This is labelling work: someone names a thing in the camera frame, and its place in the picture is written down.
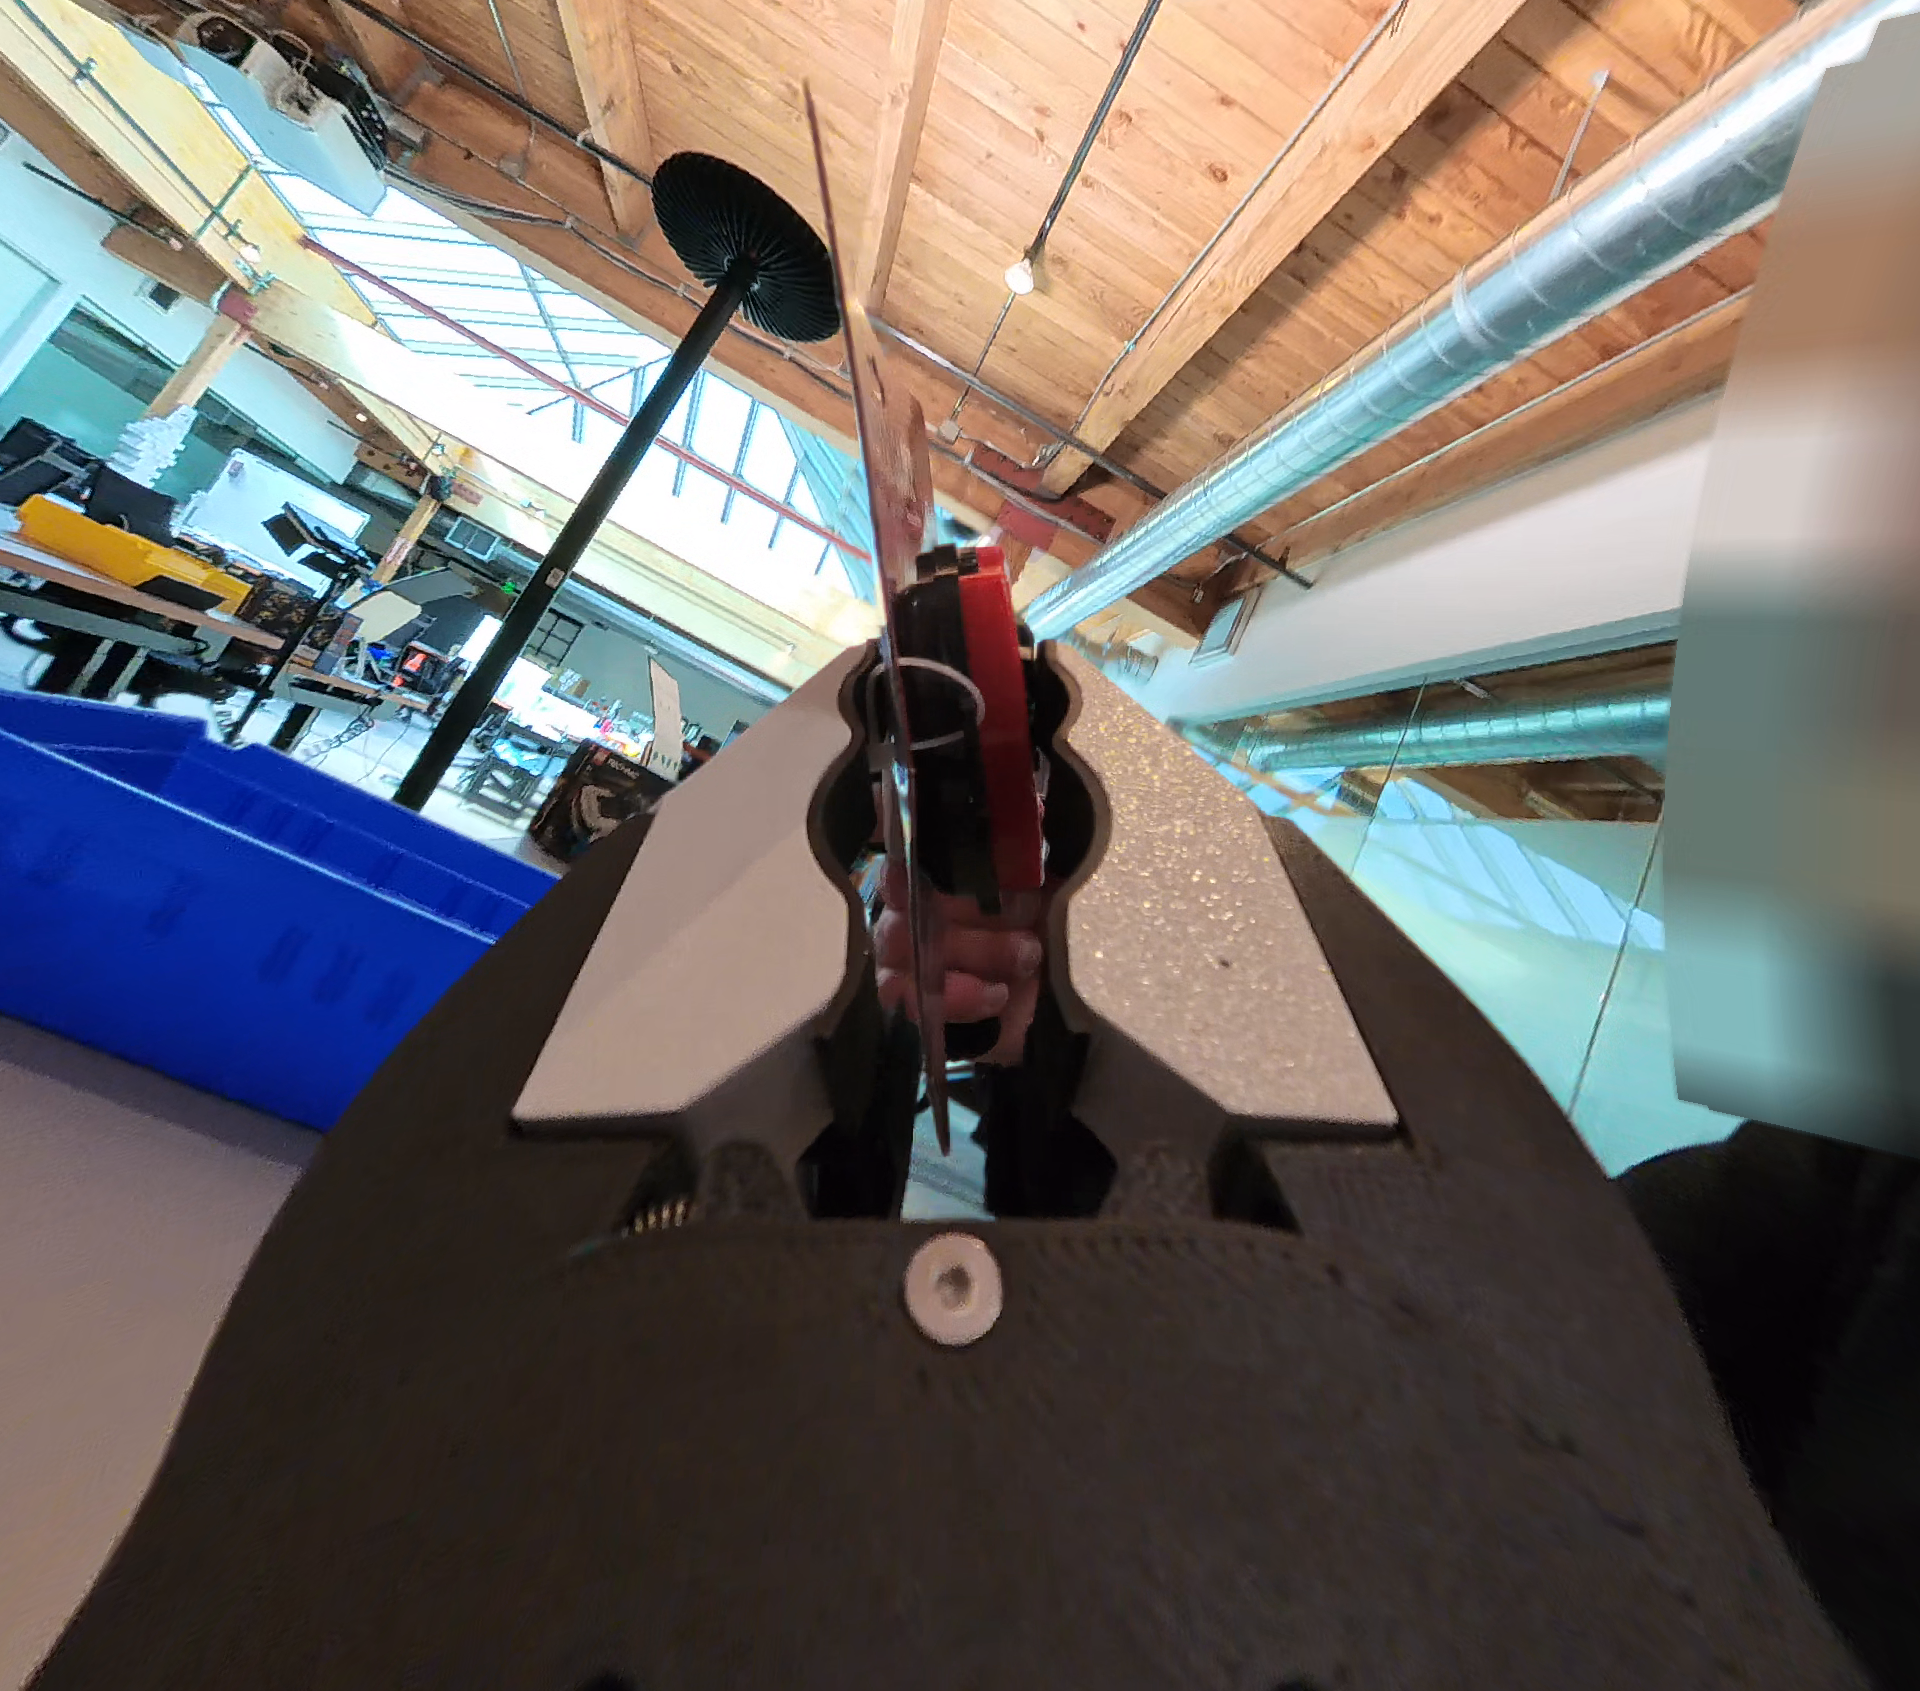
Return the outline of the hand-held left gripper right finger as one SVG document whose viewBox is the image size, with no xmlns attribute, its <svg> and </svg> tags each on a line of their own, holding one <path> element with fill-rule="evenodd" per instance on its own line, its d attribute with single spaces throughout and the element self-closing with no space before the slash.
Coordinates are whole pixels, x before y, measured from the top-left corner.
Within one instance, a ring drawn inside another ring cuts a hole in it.
<svg viewBox="0 0 1920 1691">
<path fill-rule="evenodd" d="M 1260 812 L 1071 648 L 1054 786 L 1093 836 L 1052 904 L 1075 1112 L 1105 1144 L 1390 1138 L 1399 1112 Z"/>
</svg>

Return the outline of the person's black jacket torso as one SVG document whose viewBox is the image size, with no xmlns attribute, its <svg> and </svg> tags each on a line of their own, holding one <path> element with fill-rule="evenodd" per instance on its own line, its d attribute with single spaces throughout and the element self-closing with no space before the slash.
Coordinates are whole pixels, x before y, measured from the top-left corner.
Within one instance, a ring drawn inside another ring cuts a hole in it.
<svg viewBox="0 0 1920 1691">
<path fill-rule="evenodd" d="M 1879 1688 L 1919 1686 L 1919 1162 L 1749 1124 L 1619 1178 L 1742 1464 Z"/>
</svg>

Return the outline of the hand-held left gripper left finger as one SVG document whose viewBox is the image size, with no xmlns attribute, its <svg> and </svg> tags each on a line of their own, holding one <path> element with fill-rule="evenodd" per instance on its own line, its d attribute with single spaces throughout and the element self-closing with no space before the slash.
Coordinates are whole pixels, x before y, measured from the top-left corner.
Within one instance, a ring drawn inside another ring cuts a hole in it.
<svg viewBox="0 0 1920 1691">
<path fill-rule="evenodd" d="M 821 1046 L 870 984 L 855 868 L 877 838 L 853 648 L 662 802 L 516 1104 L 531 1132 L 806 1148 Z"/>
</svg>

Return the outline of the silver ventilation duct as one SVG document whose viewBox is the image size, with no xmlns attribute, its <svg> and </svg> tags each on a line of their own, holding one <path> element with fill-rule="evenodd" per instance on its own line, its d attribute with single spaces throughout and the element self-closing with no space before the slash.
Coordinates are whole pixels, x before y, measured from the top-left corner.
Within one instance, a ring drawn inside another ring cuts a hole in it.
<svg viewBox="0 0 1920 1691">
<path fill-rule="evenodd" d="M 1127 600 L 1487 380 L 1771 217 L 1829 73 L 1919 0 L 1817 0 L 1590 179 L 1461 271 L 1080 570 L 1032 600 L 1039 640 Z"/>
</svg>

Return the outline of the yellow plastic bin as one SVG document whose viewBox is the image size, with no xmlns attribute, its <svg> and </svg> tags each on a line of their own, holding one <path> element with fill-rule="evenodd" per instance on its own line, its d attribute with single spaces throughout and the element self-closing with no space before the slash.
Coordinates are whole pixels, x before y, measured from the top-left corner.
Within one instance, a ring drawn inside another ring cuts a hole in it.
<svg viewBox="0 0 1920 1691">
<path fill-rule="evenodd" d="M 239 616 L 253 586 L 190 552 L 100 524 L 70 504 L 37 496 L 17 510 L 17 536 L 135 592 L 199 612 Z"/>
</svg>

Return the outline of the ceiling-mounted grey equipment box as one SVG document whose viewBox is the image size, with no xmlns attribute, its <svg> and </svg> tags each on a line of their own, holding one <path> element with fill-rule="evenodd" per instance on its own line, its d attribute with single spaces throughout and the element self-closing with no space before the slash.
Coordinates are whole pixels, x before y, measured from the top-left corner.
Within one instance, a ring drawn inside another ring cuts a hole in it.
<svg viewBox="0 0 1920 1691">
<path fill-rule="evenodd" d="M 172 37 L 185 71 L 261 153 L 361 217 L 388 193 L 388 125 L 359 71 L 329 63 L 290 35 L 263 39 L 223 15 L 199 15 Z"/>
</svg>

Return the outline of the black pole with round disc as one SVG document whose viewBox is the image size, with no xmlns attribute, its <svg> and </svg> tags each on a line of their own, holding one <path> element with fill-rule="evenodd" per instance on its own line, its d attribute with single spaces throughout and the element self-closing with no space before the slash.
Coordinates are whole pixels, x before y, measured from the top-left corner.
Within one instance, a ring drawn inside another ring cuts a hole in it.
<svg viewBox="0 0 1920 1691">
<path fill-rule="evenodd" d="M 708 287 L 708 303 L 397 786 L 397 804 L 407 810 L 420 812 L 460 756 L 733 319 L 743 313 L 758 331 L 790 345 L 821 345 L 843 333 L 830 251 L 772 187 L 725 161 L 682 153 L 654 175 L 652 205 L 677 259 Z"/>
</svg>

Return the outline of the wooden-top desk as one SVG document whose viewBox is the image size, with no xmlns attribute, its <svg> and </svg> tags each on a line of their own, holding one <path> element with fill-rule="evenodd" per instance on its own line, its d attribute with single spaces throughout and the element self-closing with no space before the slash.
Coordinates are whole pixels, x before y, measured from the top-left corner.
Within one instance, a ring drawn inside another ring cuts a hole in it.
<svg viewBox="0 0 1920 1691">
<path fill-rule="evenodd" d="M 4 530 L 6 618 L 51 628 L 63 640 L 35 690 L 114 700 L 144 664 L 163 656 L 213 666 L 228 648 L 276 658 L 285 638 L 223 610 L 196 610 L 87 570 Z"/>
</svg>

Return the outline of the black printed cardboard box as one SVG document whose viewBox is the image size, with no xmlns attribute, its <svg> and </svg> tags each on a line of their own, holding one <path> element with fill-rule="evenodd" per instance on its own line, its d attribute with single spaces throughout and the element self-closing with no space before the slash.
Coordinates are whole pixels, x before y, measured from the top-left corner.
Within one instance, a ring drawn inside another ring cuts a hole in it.
<svg viewBox="0 0 1920 1691">
<path fill-rule="evenodd" d="M 633 820 L 647 824 L 672 790 L 634 758 L 596 742 L 578 744 L 533 820 L 529 840 L 548 860 L 568 864 Z"/>
</svg>

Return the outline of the person's right hand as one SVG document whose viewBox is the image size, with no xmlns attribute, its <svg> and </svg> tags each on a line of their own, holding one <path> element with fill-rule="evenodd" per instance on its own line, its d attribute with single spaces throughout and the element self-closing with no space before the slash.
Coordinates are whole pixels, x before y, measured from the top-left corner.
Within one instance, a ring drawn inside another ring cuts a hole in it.
<svg viewBox="0 0 1920 1691">
<path fill-rule="evenodd" d="M 961 1038 L 970 1056 L 1021 1062 L 1043 996 L 1043 900 L 1021 894 L 990 914 L 968 896 L 942 894 L 934 910 L 948 1038 Z M 911 944 L 907 890 L 895 874 L 883 882 L 875 928 L 877 996 L 885 1012 L 919 1018 Z"/>
</svg>

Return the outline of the large blue plastic bin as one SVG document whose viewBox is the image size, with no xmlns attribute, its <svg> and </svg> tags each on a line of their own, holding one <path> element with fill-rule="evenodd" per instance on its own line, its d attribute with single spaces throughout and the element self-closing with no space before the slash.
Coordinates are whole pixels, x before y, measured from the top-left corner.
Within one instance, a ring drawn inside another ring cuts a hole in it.
<svg viewBox="0 0 1920 1691">
<path fill-rule="evenodd" d="M 2 1010 L 332 1128 L 557 884 L 192 720 L 4 696 Z"/>
</svg>

